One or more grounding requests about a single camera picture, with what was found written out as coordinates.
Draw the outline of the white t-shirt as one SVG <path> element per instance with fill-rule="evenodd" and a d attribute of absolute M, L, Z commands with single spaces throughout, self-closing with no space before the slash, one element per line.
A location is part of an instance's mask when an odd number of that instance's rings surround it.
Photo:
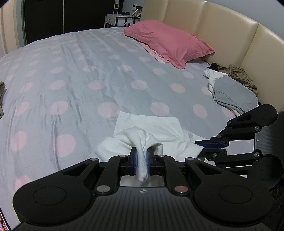
<path fill-rule="evenodd" d="M 120 112 L 114 135 L 104 138 L 95 153 L 105 162 L 113 156 L 129 155 L 131 148 L 136 148 L 138 152 L 136 179 L 144 181 L 149 174 L 146 160 L 149 148 L 153 148 L 155 155 L 168 155 L 183 162 L 187 157 L 198 157 L 203 147 L 195 142 L 202 140 L 202 137 L 182 129 L 180 121 L 175 117 Z"/>

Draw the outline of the olive striped garment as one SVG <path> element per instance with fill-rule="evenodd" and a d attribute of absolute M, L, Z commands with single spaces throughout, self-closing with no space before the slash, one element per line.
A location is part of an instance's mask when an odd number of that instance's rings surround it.
<path fill-rule="evenodd" d="M 238 81 L 251 90 L 256 96 L 258 96 L 257 86 L 243 68 L 236 65 L 229 65 L 229 67 L 219 67 L 218 72 L 227 74 L 232 79 Z"/>

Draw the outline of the black garment by headboard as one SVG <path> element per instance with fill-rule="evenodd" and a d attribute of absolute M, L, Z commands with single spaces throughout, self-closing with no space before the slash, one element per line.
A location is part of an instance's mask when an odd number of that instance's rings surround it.
<path fill-rule="evenodd" d="M 220 69 L 220 65 L 216 64 L 216 63 L 212 63 L 208 69 L 214 70 L 214 71 L 218 71 Z"/>

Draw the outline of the grey polka dot bedsheet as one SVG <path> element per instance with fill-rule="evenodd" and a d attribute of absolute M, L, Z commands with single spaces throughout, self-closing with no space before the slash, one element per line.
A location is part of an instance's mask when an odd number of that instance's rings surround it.
<path fill-rule="evenodd" d="M 123 28 L 57 35 L 2 57 L 1 210 L 9 227 L 19 224 L 15 192 L 95 157 L 120 112 L 175 117 L 202 138 L 217 135 L 234 113 L 213 100 L 207 67 L 160 63 Z"/>

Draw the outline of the light pink pillowcase underneath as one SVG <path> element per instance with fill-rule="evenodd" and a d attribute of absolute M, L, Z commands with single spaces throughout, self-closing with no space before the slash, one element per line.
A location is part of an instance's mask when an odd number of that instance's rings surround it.
<path fill-rule="evenodd" d="M 160 63 L 169 63 L 167 59 L 161 56 L 158 52 L 150 48 L 147 44 L 139 42 L 139 44 L 148 52 L 150 53 L 158 62 Z"/>

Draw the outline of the beige leather headboard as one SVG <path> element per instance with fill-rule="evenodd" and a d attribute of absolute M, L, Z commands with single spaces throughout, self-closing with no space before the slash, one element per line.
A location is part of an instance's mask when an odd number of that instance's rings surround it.
<path fill-rule="evenodd" d="M 209 63 L 244 68 L 260 103 L 283 110 L 283 39 L 267 27 L 209 1 L 145 1 L 141 19 L 197 36 L 215 50 Z"/>

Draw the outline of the pink pillow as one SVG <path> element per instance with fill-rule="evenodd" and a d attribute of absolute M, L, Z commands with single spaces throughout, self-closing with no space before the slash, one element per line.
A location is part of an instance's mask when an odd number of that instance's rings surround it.
<path fill-rule="evenodd" d="M 158 20 L 135 23 L 124 34 L 146 44 L 177 69 L 184 69 L 188 61 L 215 53 L 203 40 Z"/>

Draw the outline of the beige folded trousers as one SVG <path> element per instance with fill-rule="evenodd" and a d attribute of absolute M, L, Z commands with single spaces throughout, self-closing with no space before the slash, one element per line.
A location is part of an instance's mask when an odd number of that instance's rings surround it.
<path fill-rule="evenodd" d="M 2 118 L 4 115 L 2 106 L 3 106 L 3 97 L 6 92 L 5 87 L 6 87 L 5 83 L 1 81 L 0 82 L 0 118 Z"/>

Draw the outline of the white nightstand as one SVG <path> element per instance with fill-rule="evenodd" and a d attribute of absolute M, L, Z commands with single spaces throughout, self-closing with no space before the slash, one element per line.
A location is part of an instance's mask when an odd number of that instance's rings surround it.
<path fill-rule="evenodd" d="M 134 17 L 132 15 L 107 14 L 104 27 L 129 27 L 139 22 L 140 19 L 140 17 Z"/>

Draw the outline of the black sliding wardrobe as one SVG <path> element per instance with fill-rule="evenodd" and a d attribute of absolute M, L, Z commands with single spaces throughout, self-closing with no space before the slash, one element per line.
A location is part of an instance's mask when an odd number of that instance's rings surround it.
<path fill-rule="evenodd" d="M 103 28 L 105 17 L 115 7 L 122 11 L 123 1 L 27 0 L 23 1 L 24 42 L 70 32 Z"/>

